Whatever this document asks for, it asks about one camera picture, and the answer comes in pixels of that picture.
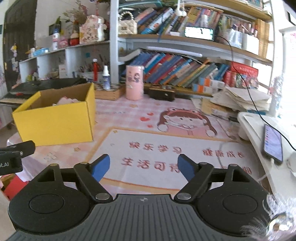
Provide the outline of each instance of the black circular disc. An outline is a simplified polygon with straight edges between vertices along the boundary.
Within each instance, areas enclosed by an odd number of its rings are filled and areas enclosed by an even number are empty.
[[[253,218],[268,218],[262,205],[266,191],[258,186],[236,182],[211,189],[198,199],[198,213],[217,231],[242,236],[242,226],[249,225]]]
[[[58,233],[79,224],[89,211],[89,200],[76,189],[62,185],[33,185],[10,202],[12,223],[31,233]]]

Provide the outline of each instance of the black cable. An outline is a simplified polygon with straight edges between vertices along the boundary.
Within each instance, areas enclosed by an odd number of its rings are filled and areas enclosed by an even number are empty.
[[[227,43],[228,43],[228,45],[230,46],[230,49],[231,49],[231,58],[232,58],[232,61],[234,62],[234,57],[233,57],[233,49],[232,49],[232,46],[230,45],[230,43],[229,43],[229,41],[227,40],[227,39],[225,39],[224,37],[221,37],[221,36],[218,36],[217,35],[217,37],[220,37],[220,38],[222,38],[222,39],[224,39]],[[245,83],[245,85],[246,85],[246,87],[247,87],[247,90],[248,90],[248,93],[249,93],[249,96],[250,96],[250,99],[251,99],[251,101],[252,101],[252,103],[253,103],[253,105],[254,105],[254,107],[255,107],[255,109],[256,109],[256,111],[257,111],[257,114],[260,116],[260,118],[267,124],[267,125],[269,125],[271,128],[273,128],[273,129],[275,129],[277,132],[279,132],[280,134],[281,134],[281,136],[283,137],[283,138],[285,138],[286,139],[286,141],[289,143],[289,145],[292,147],[292,149],[294,150],[294,151],[296,151],[296,149],[292,146],[292,144],[289,142],[289,140],[278,130],[278,129],[276,129],[276,128],[274,128],[272,125],[270,125],[266,120],[264,120],[263,119],[263,117],[260,115],[260,113],[259,113],[259,111],[258,111],[258,109],[257,109],[257,107],[256,107],[256,105],[255,105],[255,102],[253,101],[253,99],[252,99],[252,97],[251,97],[251,94],[250,94],[250,90],[249,90],[249,87],[248,87],[248,84],[246,83],[246,81],[245,81],[245,79],[243,78],[243,76],[235,69],[235,67],[233,66],[233,68],[234,68],[234,70],[240,75],[240,77],[242,78],[242,80],[244,81],[244,83]]]

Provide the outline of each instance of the white side table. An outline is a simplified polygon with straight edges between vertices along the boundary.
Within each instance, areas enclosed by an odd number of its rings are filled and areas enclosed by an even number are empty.
[[[268,116],[263,116],[263,118],[270,125],[277,128],[282,134],[284,134],[289,139],[291,144],[296,147],[296,127],[289,123],[285,123],[279,118]],[[262,155],[265,123],[261,120],[260,116],[257,114],[240,112],[238,114],[238,121],[241,124],[241,128],[243,128],[250,139],[262,163],[272,192],[274,194],[279,193],[285,198],[296,198],[296,177],[287,167],[287,159],[294,150],[290,147],[288,142],[282,137],[284,162],[282,165],[277,166],[271,162],[270,158]]]

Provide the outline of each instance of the black door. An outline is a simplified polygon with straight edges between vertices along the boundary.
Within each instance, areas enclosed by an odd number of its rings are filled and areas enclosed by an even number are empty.
[[[25,54],[34,47],[35,17],[37,0],[16,0],[6,11],[3,30],[3,61],[7,90],[16,84],[19,73],[12,70],[13,52],[17,45],[16,61],[25,60]]]

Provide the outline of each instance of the yellow box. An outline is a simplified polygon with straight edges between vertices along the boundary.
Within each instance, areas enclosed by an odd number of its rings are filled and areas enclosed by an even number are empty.
[[[62,97],[81,102],[53,106]],[[39,91],[13,113],[23,141],[36,146],[93,141],[96,103],[94,84]]]

